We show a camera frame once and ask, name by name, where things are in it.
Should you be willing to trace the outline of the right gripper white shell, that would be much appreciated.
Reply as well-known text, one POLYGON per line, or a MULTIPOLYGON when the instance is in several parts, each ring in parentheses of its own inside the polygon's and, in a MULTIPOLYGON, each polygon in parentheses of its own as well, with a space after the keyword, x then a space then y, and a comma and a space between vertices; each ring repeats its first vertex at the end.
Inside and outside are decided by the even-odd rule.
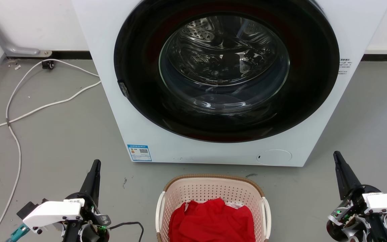
POLYGON ((362 185, 340 151, 333 153, 341 204, 328 216, 338 242, 387 242, 387 193, 362 185))

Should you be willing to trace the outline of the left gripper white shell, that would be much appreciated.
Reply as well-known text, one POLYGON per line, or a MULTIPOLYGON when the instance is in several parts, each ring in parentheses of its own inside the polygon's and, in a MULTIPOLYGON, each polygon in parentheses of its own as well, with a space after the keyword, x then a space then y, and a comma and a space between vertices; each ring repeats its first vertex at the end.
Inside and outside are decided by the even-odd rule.
POLYGON ((101 161, 95 159, 79 193, 63 201, 29 203, 23 207, 23 224, 40 234, 44 227, 60 225, 63 242, 107 242, 109 216, 98 209, 101 161))

